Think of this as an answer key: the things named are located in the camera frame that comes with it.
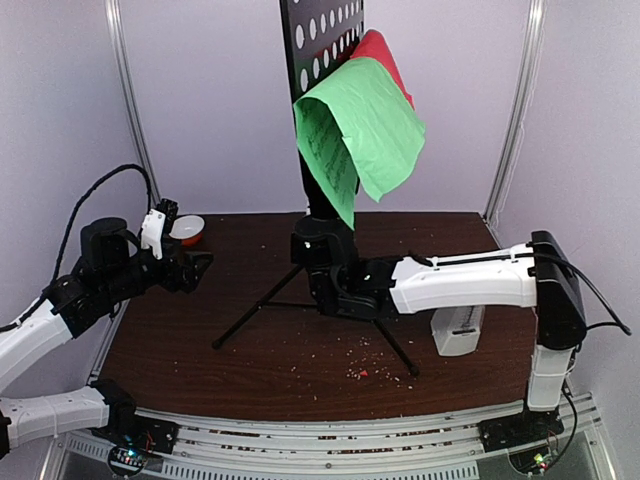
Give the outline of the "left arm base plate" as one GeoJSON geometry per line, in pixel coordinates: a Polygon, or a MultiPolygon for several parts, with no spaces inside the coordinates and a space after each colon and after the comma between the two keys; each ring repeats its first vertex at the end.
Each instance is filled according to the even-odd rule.
{"type": "Polygon", "coordinates": [[[178,431],[179,426],[175,422],[136,416],[133,427],[127,433],[117,433],[111,427],[93,429],[92,433],[122,448],[171,454],[178,431]]]}

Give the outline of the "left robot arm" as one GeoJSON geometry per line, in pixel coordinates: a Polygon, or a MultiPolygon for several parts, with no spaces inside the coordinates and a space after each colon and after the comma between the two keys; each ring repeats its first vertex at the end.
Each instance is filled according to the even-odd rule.
{"type": "MultiPolygon", "coordinates": [[[[125,220],[106,217],[80,233],[81,256],[34,303],[1,329],[1,386],[7,388],[49,352],[77,339],[118,305],[154,286],[191,293],[213,262],[172,238],[145,245],[125,220]]],[[[92,429],[131,447],[144,433],[133,397],[111,380],[67,393],[1,401],[1,452],[47,436],[92,429]]]]}

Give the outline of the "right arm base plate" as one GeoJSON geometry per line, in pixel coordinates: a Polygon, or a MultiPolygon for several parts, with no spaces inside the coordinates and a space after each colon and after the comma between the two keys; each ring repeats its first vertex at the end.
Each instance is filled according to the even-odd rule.
{"type": "Polygon", "coordinates": [[[481,421],[478,430],[484,451],[489,453],[545,440],[549,433],[563,433],[564,425],[555,412],[523,411],[481,421]]]}

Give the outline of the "white metronome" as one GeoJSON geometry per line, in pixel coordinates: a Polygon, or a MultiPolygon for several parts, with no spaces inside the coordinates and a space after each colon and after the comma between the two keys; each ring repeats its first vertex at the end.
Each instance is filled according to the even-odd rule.
{"type": "Polygon", "coordinates": [[[485,311],[485,306],[437,309],[431,319],[431,331],[438,354],[458,357],[475,352],[485,311]]]}

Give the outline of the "black music stand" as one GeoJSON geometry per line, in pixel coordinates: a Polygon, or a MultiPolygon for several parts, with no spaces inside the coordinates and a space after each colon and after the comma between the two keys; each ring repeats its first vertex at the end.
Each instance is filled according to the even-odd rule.
{"type": "Polygon", "coordinates": [[[395,257],[366,259],[355,239],[355,199],[379,200],[414,172],[426,127],[384,36],[360,1],[279,5],[306,215],[291,235],[319,313],[373,324],[399,310],[395,257]]]}

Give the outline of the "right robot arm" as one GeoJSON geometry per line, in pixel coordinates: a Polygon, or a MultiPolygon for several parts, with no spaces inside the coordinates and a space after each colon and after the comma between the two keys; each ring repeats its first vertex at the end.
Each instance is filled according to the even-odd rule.
{"type": "Polygon", "coordinates": [[[467,308],[534,309],[527,408],[514,417],[512,430],[530,442],[550,426],[570,358],[587,334],[577,272],[551,233],[535,231],[527,243],[492,252],[364,259],[343,221],[306,216],[294,227],[291,259],[307,272],[326,316],[377,321],[433,311],[450,336],[451,321],[467,308]]]}

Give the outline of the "red sheet music paper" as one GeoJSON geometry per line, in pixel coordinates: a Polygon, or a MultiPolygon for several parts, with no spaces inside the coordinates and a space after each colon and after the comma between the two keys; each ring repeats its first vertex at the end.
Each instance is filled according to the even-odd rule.
{"type": "Polygon", "coordinates": [[[380,63],[389,73],[405,99],[412,108],[415,108],[413,97],[406,90],[402,76],[395,62],[394,56],[388,47],[385,37],[375,29],[369,29],[350,56],[351,59],[370,58],[380,63]]]}

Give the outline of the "green cloth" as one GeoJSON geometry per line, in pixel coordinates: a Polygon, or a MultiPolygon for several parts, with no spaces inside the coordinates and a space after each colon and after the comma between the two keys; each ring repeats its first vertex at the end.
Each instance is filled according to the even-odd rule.
{"type": "Polygon", "coordinates": [[[378,202],[413,173],[426,126],[376,60],[347,61],[293,105],[297,146],[339,218],[355,228],[356,190],[378,202]]]}

